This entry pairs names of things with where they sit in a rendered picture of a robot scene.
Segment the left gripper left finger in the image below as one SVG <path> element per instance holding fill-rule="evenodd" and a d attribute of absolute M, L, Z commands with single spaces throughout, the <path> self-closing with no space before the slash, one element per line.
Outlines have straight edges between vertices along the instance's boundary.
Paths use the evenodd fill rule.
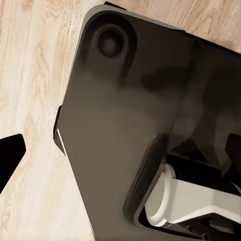
<path fill-rule="evenodd" d="M 22 134 L 0 139 L 0 194 L 26 153 Z"/>

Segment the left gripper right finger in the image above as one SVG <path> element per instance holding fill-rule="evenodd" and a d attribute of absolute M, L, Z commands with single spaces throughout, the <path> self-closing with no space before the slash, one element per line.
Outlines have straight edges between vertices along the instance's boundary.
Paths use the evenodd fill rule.
<path fill-rule="evenodd" d="M 241 136 L 229 134 L 225 151 L 241 174 Z"/>

